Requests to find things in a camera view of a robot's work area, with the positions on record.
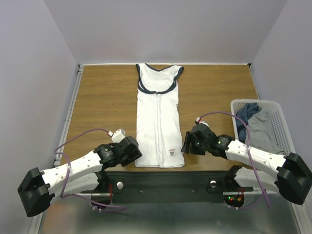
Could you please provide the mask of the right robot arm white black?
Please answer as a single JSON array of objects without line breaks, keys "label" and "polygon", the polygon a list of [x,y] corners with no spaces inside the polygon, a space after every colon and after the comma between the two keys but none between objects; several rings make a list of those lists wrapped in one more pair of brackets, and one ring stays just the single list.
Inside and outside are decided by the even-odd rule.
[{"label": "right robot arm white black", "polygon": [[232,167],[224,178],[229,190],[258,187],[279,193],[291,203],[302,205],[312,187],[312,172],[301,156],[290,153],[276,155],[248,147],[228,135],[217,136],[208,125],[199,123],[188,131],[181,151],[187,154],[222,157],[251,166]]}]

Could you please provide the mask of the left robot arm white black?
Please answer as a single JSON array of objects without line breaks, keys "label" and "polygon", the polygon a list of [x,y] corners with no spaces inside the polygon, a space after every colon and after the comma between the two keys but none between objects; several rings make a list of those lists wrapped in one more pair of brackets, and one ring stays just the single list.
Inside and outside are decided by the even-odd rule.
[{"label": "left robot arm white black", "polygon": [[88,154],[55,168],[29,170],[18,187],[18,194],[28,217],[37,216],[67,195],[96,190],[104,192],[109,178],[105,170],[126,166],[142,157],[138,142],[131,136],[120,142],[101,144]]}]

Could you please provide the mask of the white graphic tank top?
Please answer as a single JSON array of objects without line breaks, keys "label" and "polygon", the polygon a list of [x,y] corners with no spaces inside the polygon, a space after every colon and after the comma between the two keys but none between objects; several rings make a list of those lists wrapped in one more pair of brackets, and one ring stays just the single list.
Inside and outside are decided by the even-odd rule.
[{"label": "white graphic tank top", "polygon": [[136,167],[181,168],[185,165],[179,119],[178,78],[183,66],[156,69],[136,64],[138,72],[136,140],[142,157]]}]

